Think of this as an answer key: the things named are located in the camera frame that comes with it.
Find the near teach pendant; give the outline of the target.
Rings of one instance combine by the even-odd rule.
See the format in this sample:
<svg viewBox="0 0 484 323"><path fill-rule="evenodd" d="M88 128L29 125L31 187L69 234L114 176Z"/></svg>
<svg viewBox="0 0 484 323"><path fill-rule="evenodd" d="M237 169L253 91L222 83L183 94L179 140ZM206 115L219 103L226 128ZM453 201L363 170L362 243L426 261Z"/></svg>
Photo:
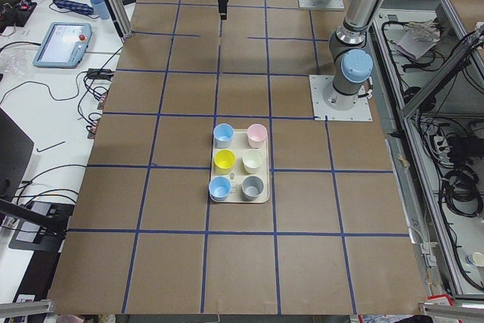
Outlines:
<svg viewBox="0 0 484 323"><path fill-rule="evenodd" d="M54 22L33 59L38 68L73 69L82 60L92 37L89 23Z"/></svg>

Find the light blue cup front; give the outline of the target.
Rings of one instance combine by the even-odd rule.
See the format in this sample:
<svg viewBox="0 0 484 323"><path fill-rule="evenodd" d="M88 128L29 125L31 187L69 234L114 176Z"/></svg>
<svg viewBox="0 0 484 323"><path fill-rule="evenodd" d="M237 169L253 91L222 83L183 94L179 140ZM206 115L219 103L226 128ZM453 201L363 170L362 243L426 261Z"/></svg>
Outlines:
<svg viewBox="0 0 484 323"><path fill-rule="evenodd" d="M231 193L231 183L224 176L216 176L209 182L209 195L215 202L223 202Z"/></svg>

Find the pink cup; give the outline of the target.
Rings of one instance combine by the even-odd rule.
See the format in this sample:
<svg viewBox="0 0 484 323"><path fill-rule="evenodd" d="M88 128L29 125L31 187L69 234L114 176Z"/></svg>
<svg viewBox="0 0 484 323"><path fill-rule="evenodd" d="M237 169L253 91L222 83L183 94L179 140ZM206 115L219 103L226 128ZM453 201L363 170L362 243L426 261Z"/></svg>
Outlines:
<svg viewBox="0 0 484 323"><path fill-rule="evenodd" d="M261 148L267 137L267 128L262 124L254 123L247 128L247 139L252 148Z"/></svg>

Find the light blue cup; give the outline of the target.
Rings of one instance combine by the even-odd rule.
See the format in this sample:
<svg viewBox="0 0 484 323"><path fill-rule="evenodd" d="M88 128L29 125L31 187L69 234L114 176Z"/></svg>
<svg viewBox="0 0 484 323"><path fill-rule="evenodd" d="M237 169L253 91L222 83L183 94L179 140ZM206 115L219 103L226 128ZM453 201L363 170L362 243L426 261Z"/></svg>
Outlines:
<svg viewBox="0 0 484 323"><path fill-rule="evenodd" d="M224 176L216 176L209 182L209 195L215 202L223 202L231 193L231 183Z"/></svg>
<svg viewBox="0 0 484 323"><path fill-rule="evenodd" d="M216 148L227 149L231 146L234 137L234 129L227 123L220 123L214 128L213 137Z"/></svg>

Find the cream white cup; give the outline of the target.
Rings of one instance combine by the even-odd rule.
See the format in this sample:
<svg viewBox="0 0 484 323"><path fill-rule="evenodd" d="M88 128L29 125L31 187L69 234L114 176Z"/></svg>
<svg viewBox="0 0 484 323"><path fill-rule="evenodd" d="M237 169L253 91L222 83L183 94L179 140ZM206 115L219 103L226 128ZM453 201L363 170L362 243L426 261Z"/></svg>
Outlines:
<svg viewBox="0 0 484 323"><path fill-rule="evenodd" d="M242 161L245 171L249 174L254 174L262 167L264 157L258 150L248 150L244 153Z"/></svg>

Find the blue power strip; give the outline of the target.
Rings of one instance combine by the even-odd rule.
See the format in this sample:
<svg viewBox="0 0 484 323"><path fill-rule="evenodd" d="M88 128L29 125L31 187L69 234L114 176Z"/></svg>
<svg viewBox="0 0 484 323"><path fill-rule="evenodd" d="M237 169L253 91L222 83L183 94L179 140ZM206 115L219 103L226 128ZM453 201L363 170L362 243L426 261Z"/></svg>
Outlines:
<svg viewBox="0 0 484 323"><path fill-rule="evenodd" d="M53 0L53 4L61 10L81 14L85 16L92 16L94 8L85 3L73 2L70 0Z"/></svg>

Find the light blue cup back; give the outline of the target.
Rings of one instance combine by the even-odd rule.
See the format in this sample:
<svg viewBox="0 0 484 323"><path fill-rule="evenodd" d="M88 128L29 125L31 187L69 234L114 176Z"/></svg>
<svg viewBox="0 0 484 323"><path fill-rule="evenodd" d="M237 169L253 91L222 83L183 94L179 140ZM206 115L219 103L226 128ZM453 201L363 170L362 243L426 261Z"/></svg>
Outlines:
<svg viewBox="0 0 484 323"><path fill-rule="evenodd" d="M234 137L234 129L227 123L220 123L214 128L213 137L216 148L227 149L231 146Z"/></svg>

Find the beige plastic tray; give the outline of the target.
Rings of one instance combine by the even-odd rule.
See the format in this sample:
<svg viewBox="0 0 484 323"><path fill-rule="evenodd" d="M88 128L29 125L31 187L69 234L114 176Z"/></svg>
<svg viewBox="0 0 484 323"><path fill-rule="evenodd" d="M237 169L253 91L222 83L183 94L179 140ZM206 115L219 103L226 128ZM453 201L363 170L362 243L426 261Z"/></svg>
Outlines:
<svg viewBox="0 0 484 323"><path fill-rule="evenodd" d="M268 149L268 139L266 139L266 141L264 142L261 148L252 148L250 147L247 139L246 129L235 129L231 146L227 149L229 149L235 154L236 156L235 165L229 174L218 175L215 169L214 157L218 151L224 150L224 149L218 149L215 147L215 143L213 144L212 169L210 172L210 180L216 176L224 176L231 183L231 193L228 195L228 198L225 201L218 202L218 203L265 203L266 201L268 201L270 197L270 192L271 192L271 180L270 180L270 168L269 168L270 153ZM257 173L254 173L254 174L249 174L244 169L242 158L244 153L248 150L258 150L262 153L264 157L264 162L262 167ZM255 175L260 177L264 183L264 191L256 200L252 200L252 201L245 200L242 195L242 182L246 177L250 175Z"/></svg>

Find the grey cup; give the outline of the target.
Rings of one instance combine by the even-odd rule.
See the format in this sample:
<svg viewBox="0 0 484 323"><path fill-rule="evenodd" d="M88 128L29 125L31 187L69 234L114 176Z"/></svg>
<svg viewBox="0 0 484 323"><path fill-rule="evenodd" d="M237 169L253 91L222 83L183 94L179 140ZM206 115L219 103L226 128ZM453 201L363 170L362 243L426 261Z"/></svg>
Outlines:
<svg viewBox="0 0 484 323"><path fill-rule="evenodd" d="M260 177L250 175L242 182L242 195L245 200L256 200L264 191L264 183Z"/></svg>

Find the black monitor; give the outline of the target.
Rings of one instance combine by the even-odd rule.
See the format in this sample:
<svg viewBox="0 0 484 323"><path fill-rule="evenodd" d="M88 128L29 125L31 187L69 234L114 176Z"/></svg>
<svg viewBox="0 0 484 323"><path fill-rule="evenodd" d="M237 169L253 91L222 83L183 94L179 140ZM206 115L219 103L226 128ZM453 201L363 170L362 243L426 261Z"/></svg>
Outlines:
<svg viewBox="0 0 484 323"><path fill-rule="evenodd" d="M33 153L33 140L1 110L1 198L12 201Z"/></svg>

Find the blue cup on desk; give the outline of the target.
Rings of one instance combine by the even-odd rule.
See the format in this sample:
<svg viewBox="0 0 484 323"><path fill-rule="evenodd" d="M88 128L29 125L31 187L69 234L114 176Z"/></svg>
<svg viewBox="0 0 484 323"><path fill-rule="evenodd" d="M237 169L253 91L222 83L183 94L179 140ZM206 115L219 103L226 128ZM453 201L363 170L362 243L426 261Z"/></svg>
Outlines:
<svg viewBox="0 0 484 323"><path fill-rule="evenodd" d="M102 20L108 20L110 13L104 0L90 0L94 14Z"/></svg>

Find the yellow cup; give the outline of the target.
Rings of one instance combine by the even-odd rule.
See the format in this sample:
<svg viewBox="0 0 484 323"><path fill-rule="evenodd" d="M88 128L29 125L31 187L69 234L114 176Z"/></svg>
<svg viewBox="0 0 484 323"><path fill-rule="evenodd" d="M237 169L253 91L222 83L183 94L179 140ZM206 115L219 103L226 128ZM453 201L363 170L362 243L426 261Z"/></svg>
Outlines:
<svg viewBox="0 0 484 323"><path fill-rule="evenodd" d="M216 173L218 175L229 174L236 162L235 154L229 149L220 150L214 157Z"/></svg>

